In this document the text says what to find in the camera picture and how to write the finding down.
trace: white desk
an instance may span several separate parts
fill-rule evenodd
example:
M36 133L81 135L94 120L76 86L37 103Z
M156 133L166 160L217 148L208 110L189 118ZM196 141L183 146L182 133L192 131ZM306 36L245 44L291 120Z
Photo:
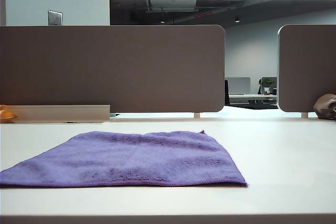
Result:
M205 130L229 151L249 187L2 189L2 223L336 223L334 121L232 107L200 119L164 115L1 125L1 170L82 132Z
M274 94L229 94L230 103L242 103L249 101L261 101L261 100L270 100L277 101L277 95Z

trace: ceiling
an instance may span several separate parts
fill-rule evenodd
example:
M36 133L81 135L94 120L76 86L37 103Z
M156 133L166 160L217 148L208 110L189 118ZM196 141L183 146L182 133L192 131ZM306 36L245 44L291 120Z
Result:
M113 25L221 24L224 27L336 8L336 0L110 0Z

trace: panel support leg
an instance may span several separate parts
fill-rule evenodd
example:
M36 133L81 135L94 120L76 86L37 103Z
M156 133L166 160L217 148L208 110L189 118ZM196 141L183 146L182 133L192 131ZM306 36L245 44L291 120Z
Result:
M308 118L308 112L301 112L301 118Z

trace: office chair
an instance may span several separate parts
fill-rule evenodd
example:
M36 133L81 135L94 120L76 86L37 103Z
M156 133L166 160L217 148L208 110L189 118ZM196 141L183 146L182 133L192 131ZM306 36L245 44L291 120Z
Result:
M228 81L225 80L225 85L224 85L224 90L225 90L225 95L224 95L224 104L225 105L230 105L230 98L229 98L229 84Z

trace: green plant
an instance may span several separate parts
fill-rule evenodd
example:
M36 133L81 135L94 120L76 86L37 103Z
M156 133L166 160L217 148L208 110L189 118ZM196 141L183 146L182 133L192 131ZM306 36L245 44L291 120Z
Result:
M263 87L269 87L272 83L274 83L274 81L269 78L263 78L259 81L259 84Z

